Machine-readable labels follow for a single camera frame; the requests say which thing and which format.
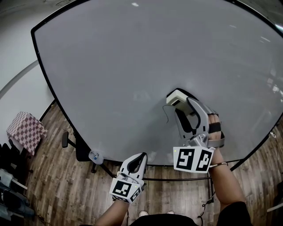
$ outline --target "whiteboard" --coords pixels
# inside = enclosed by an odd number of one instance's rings
[[[32,34],[67,118],[106,159],[173,164],[180,138],[162,106],[176,88],[219,113],[226,161],[251,153],[283,112],[283,38],[227,1],[76,1]]]

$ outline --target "hand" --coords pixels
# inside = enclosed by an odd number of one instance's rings
[[[209,115],[208,123],[220,122],[219,117],[217,115]],[[213,132],[208,135],[208,139],[221,139],[221,131]]]

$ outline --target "bracelet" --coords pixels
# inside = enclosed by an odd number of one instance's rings
[[[209,168],[214,168],[214,167],[221,166],[221,165],[228,165],[228,163],[221,162],[221,163],[218,163],[218,164],[215,164],[215,165],[211,165],[211,166],[209,166]]]

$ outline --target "clothing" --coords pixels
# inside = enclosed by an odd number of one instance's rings
[[[162,226],[197,226],[194,221],[185,216],[174,215],[174,214],[157,214],[143,216],[137,219],[131,224],[131,226],[150,226],[150,225],[162,225]],[[236,202],[227,206],[221,211],[217,226],[251,226],[251,219],[246,207],[243,202]]]

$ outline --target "pink and white checkered fabric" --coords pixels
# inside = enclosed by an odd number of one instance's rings
[[[43,124],[30,113],[20,112],[7,129],[8,137],[17,140],[28,152],[34,151],[40,138],[46,137],[47,130]]]

